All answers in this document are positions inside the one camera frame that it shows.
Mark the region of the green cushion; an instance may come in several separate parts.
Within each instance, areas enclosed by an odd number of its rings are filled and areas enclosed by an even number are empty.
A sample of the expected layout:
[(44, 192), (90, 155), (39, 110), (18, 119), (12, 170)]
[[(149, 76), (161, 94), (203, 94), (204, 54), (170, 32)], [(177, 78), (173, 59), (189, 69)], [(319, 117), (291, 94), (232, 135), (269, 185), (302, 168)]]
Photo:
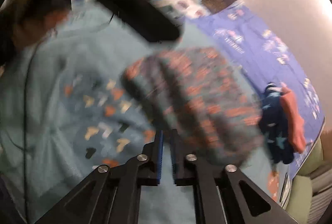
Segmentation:
[(323, 152), (323, 143), (318, 138), (315, 146), (293, 179), (286, 211), (295, 218), (296, 214), (307, 215), (310, 211), (313, 195), (312, 180), (323, 174), (330, 166)]

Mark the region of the blue tree-print blanket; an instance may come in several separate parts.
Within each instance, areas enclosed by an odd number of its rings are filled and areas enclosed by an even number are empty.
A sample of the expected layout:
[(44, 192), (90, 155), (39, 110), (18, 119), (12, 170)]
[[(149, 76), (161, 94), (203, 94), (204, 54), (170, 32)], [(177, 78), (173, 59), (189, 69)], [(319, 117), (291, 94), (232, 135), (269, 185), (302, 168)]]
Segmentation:
[(295, 56), (240, 0), (214, 15), (192, 19), (192, 23), (211, 37), (229, 60), (243, 69), (243, 74), (258, 92), (263, 92), (269, 82), (294, 91), (308, 142), (304, 153), (296, 154), (289, 166), (290, 177), (294, 177), (325, 125), (319, 96)]

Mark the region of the floral teal orange garment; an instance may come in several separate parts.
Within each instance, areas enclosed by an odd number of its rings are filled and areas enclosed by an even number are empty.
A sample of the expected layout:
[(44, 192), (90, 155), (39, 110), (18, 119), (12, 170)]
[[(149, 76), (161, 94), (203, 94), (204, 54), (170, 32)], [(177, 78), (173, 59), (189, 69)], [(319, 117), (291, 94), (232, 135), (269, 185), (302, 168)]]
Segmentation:
[(129, 65), (122, 82), (155, 128), (176, 130), (210, 163), (239, 166), (262, 145), (250, 86), (215, 48), (149, 55)]

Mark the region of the teal patterned bedspread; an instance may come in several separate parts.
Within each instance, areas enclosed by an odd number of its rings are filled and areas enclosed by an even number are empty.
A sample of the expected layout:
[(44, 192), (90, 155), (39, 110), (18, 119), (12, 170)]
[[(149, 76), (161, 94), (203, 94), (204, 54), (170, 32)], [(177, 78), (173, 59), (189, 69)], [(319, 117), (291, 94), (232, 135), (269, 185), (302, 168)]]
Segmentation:
[[(154, 139), (157, 128), (123, 86), (129, 65), (163, 50), (206, 47), (219, 51), (191, 23), (179, 43), (150, 45), (102, 5), (74, 1), (68, 21), (1, 77), (1, 178), (19, 214), (35, 223), (99, 165), (124, 164)], [(263, 144), (239, 167), (278, 199)]]

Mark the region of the folded red garment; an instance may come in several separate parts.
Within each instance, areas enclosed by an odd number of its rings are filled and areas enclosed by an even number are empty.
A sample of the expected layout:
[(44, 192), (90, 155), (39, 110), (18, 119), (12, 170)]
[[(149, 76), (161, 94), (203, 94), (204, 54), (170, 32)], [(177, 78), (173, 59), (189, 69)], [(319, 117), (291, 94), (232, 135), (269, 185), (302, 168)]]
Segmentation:
[(299, 113), (296, 95), (287, 87), (282, 87), (281, 92), (280, 104), (288, 120), (288, 140), (294, 152), (302, 154), (306, 148), (304, 119)]

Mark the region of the navy star-pattern garment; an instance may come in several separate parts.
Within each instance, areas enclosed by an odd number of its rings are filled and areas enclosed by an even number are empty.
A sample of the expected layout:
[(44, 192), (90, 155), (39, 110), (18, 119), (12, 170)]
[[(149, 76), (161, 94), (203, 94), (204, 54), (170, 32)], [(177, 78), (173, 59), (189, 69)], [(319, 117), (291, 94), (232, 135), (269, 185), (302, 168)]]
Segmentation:
[(261, 95), (262, 117), (258, 126), (273, 164), (290, 164), (294, 160), (294, 149), (288, 141), (288, 119), (280, 104), (283, 95), (281, 88), (272, 82)]

